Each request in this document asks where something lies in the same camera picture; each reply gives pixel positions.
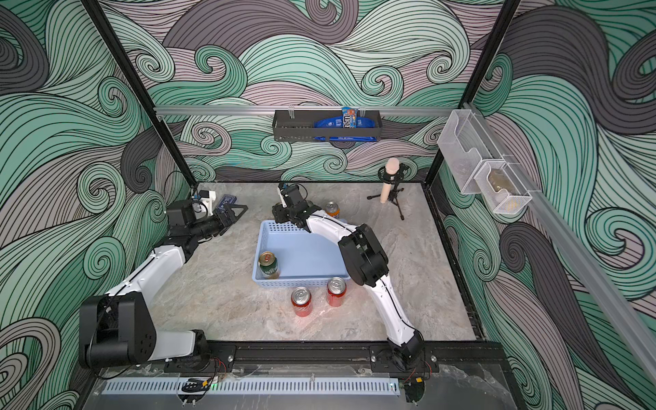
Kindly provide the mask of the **green gold can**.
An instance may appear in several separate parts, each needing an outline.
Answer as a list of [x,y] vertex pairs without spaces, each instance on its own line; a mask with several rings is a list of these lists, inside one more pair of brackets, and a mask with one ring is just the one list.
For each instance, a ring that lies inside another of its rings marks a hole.
[[258,266],[264,279],[277,279],[280,275],[278,259],[271,251],[259,255]]

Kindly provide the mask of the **red cola can front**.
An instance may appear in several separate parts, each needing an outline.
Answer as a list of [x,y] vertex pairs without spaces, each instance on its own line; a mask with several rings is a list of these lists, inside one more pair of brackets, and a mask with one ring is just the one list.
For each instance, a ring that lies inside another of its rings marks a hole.
[[312,294],[307,287],[297,287],[292,290],[290,301],[296,316],[307,317],[311,314]]

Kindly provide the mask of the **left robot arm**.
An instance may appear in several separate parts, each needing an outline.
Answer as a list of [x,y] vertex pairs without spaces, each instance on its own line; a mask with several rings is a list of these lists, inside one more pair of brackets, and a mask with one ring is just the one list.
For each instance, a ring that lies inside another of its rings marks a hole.
[[154,361],[178,362],[199,372],[210,363],[201,330],[164,331],[155,327],[150,305],[159,290],[186,264],[198,246],[224,235],[247,212],[240,204],[195,212],[196,201],[172,203],[168,229],[146,260],[119,285],[80,306],[79,364],[92,372]]

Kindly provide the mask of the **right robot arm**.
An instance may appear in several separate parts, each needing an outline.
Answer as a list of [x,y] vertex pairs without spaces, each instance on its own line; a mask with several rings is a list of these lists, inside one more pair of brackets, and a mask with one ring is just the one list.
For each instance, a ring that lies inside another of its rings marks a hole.
[[272,207],[278,223],[290,222],[338,246],[348,275],[372,298],[386,329],[397,368],[411,371],[422,362],[425,339],[405,314],[390,278],[389,258],[369,225],[351,225],[307,200],[298,184],[278,185],[280,202]]

